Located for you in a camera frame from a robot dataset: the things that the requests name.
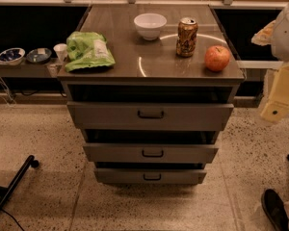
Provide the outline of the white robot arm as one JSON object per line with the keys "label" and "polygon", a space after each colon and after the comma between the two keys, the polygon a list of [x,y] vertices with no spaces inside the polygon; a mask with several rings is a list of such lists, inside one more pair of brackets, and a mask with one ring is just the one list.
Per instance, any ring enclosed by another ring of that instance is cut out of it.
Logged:
{"label": "white robot arm", "polygon": [[289,3],[274,21],[252,37],[251,42],[270,45],[273,56],[283,61],[274,74],[269,96],[260,112],[262,119],[277,123],[289,113]]}

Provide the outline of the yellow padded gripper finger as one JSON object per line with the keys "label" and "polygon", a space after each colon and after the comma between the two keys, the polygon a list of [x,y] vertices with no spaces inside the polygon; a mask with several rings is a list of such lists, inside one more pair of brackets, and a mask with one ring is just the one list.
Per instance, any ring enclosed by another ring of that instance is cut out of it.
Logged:
{"label": "yellow padded gripper finger", "polygon": [[269,88],[267,102],[260,117],[268,122],[277,123],[289,113],[289,63],[284,63],[274,73],[274,79]]}

